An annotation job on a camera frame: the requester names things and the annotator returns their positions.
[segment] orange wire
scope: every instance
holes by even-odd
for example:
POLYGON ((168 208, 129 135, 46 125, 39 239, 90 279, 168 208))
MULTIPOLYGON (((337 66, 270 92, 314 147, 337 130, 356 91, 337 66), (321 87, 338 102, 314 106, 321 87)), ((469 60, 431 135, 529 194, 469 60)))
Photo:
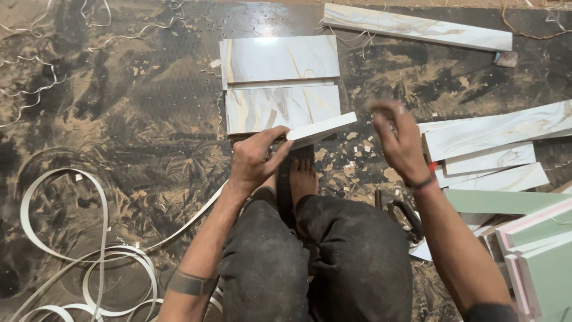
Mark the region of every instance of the orange wire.
POLYGON ((525 36, 525 37, 528 37, 528 38, 534 38, 534 39, 538 39, 538 40, 545 40, 545 39, 548 39, 548 38, 553 38, 553 37, 559 36, 559 35, 561 35, 561 34, 565 34, 565 33, 572 32, 572 29, 570 29, 570 30, 564 30, 564 31, 562 31, 562 32, 559 32, 559 33, 556 33, 556 34, 553 34, 553 35, 550 35, 550 36, 542 36, 542 37, 537 37, 537 36, 532 36, 532 35, 528 35, 528 34, 521 33, 521 32, 519 32, 519 31, 517 31, 516 29, 514 29, 514 28, 510 25, 510 23, 509 23, 508 21, 506 21, 506 18, 505 18, 506 4, 505 4, 504 1, 501 1, 501 4, 502 4, 502 21, 503 21, 503 22, 505 23, 505 25, 507 25, 512 31, 514 31, 515 33, 520 34, 520 35, 522 35, 522 36, 525 36))

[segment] foot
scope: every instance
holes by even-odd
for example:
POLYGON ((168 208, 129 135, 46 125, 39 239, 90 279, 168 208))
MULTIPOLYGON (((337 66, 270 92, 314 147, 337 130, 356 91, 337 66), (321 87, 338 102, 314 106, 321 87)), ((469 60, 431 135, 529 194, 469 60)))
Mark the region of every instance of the foot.
POLYGON ((305 195, 318 195, 318 177, 310 160, 294 160, 290 165, 290 189, 294 209, 298 201, 305 195))

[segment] leg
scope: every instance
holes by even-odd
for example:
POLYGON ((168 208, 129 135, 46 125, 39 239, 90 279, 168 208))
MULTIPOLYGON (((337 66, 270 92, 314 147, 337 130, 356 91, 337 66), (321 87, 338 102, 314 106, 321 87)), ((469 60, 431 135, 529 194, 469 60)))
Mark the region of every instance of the leg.
POLYGON ((292 164, 297 224, 320 249, 308 294, 311 314, 325 321, 411 321, 403 229, 366 203, 317 196, 313 167, 292 164))
POLYGON ((254 193, 224 245, 224 321, 307 319, 309 253, 280 219, 272 180, 265 184, 274 190, 254 193))

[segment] person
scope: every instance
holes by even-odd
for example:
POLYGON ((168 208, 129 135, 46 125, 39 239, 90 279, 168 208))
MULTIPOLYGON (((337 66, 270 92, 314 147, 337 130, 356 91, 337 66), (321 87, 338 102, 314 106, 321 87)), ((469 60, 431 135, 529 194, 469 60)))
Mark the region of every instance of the person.
MULTIPOLYGON (((414 187, 437 272, 465 322, 518 321, 501 272, 426 165, 415 119, 397 101, 372 107, 383 155, 414 187)), ((172 276, 159 321, 202 321, 218 275, 224 321, 411 321, 403 229, 366 203, 318 196, 314 166, 294 160, 289 180, 296 223, 319 249, 308 282, 308 250, 276 207, 275 173, 293 142, 267 153, 288 131, 266 129, 234 145, 228 183, 172 276)))

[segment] sawdust-covered floor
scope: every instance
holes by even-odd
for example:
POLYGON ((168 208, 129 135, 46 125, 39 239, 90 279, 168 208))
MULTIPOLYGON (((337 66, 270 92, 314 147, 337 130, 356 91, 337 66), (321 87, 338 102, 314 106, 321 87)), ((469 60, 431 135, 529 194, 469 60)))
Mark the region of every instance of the sawdust-covered floor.
MULTIPOLYGON (((169 2, 112 2, 111 26, 89 28, 79 14, 82 3, 54 2, 38 24, 45 33, 43 38, 0 33, 1 59, 38 55, 54 64, 58 77, 67 75, 65 82, 43 91, 41 103, 27 109, 19 123, 0 129, 2 320, 63 264, 31 244, 19 223, 19 203, 36 178, 59 167, 95 174, 109 201, 112 228, 108 241, 140 243, 142 248, 153 245, 181 227, 228 176, 232 154, 224 118, 219 124, 219 115, 224 115, 220 80, 200 72, 210 70, 209 63, 218 57, 218 41, 223 37, 331 32, 315 30, 322 15, 319 3, 188 2, 183 5, 185 19, 176 21, 171 30, 157 29, 144 40, 121 39, 90 52, 87 48, 113 35, 134 36, 148 23, 166 25, 174 12, 169 2)), ((45 3, 35 4, 4 2, 2 22, 27 25, 24 22, 44 10, 45 3)), ((88 11, 92 8, 98 10, 88 18, 105 22, 104 7, 91 3, 88 11)), ((373 8, 381 10, 383 6, 373 8)), ((388 10, 506 30, 498 9, 388 10)), ((545 11, 509 13, 525 31, 558 31, 554 24, 544 22, 545 11)), ((570 20, 570 14, 562 13, 564 18, 570 20)), ((336 34, 344 38, 355 35, 336 34)), ((379 139, 363 108, 368 100, 401 99, 419 121, 431 121, 505 113, 570 99, 571 38, 569 34, 546 41, 515 37, 520 55, 515 69, 493 66, 494 53, 453 46, 379 36, 365 48, 362 38, 339 42, 342 111, 355 111, 359 121, 337 138, 292 155, 315 156, 322 194, 373 203, 374 189, 382 187, 389 194, 408 198, 403 196, 403 182, 380 156, 379 139), (364 146, 370 145, 372 152, 366 153, 364 146), (345 168, 350 160, 356 166, 345 168)), ((33 90, 53 81, 47 66, 26 62, 2 68, 3 88, 14 84, 10 88, 33 90)), ((1 123, 13 119, 14 107, 34 100, 33 96, 4 97, 1 123)), ((571 147, 568 138, 535 142, 537 158, 551 182, 538 191, 549 191, 572 179, 572 168, 567 166, 571 147)), ((280 189, 287 194, 287 178, 280 180, 280 189)), ((97 248, 102 233, 100 207, 96 190, 87 180, 76 181, 73 174, 58 176, 45 181, 35 193, 30 207, 32 224, 52 249, 79 257, 97 248)), ((151 254, 160 297, 199 225, 151 254)), ((414 321, 458 322, 458 312, 434 266, 413 259, 411 265, 414 321)), ((82 302, 78 281, 84 270, 78 266, 70 271, 35 305, 82 302)), ((140 266, 118 262, 106 271, 104 308, 127 309, 144 297, 148 284, 140 266)), ((95 292, 96 274, 90 283, 95 292)), ((145 313, 143 309, 137 318, 142 320, 145 313)), ((209 314, 216 320, 219 313, 215 309, 209 314)))

